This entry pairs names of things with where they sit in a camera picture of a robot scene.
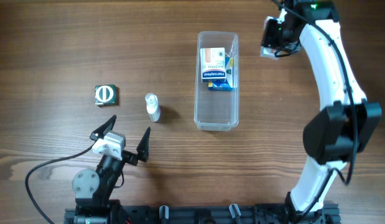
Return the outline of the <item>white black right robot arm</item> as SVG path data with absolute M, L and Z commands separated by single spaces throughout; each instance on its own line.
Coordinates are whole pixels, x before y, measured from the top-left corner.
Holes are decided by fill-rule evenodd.
M 341 170 L 352 170 L 382 116 L 367 101 L 345 54 L 340 17 L 332 1 L 279 1 L 278 17 L 267 17 L 261 56 L 273 60 L 301 50 L 310 60 L 320 110 L 303 131 L 307 153 L 297 185 L 287 194 L 281 217 L 289 222 L 324 214 L 325 196 Z M 197 41 L 194 121 L 211 133 L 239 122 L 239 43 L 234 32 L 203 31 Z

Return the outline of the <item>white blue Hansaplast box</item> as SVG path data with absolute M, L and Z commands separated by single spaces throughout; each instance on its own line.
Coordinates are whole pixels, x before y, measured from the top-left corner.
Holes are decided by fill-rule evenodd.
M 210 80 L 226 79 L 225 48 L 200 49 L 201 79 L 203 82 Z

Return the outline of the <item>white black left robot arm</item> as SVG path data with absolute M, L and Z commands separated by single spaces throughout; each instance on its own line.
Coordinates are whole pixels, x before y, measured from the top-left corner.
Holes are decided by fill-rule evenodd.
M 120 177 L 124 177 L 126 164 L 136 166 L 149 157 L 149 136 L 147 128 L 137 152 L 126 151 L 126 137 L 113 131 L 117 116 L 95 129 L 90 139 L 94 141 L 91 150 L 102 155 L 96 169 L 79 171 L 72 182 L 76 207 L 65 212 L 65 223 L 131 223 L 119 200 L 110 199 Z

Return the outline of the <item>blue yellow medicine box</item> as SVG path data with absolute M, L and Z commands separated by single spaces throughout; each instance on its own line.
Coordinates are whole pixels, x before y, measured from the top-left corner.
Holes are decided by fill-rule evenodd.
M 233 89 L 233 57 L 226 57 L 226 79 L 208 82 L 208 89 L 212 91 L 231 91 Z

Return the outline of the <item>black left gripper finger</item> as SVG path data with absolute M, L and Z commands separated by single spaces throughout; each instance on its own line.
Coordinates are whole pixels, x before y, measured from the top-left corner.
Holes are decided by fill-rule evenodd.
M 149 137 L 151 128 L 148 127 L 137 146 L 137 158 L 142 162 L 147 162 L 149 158 Z
M 91 134 L 90 134 L 90 139 L 93 141 L 97 141 L 99 139 L 103 139 L 104 136 L 113 129 L 113 126 L 116 122 L 116 115 L 113 115 L 110 117 L 107 122 L 102 124 L 100 127 L 96 128 Z

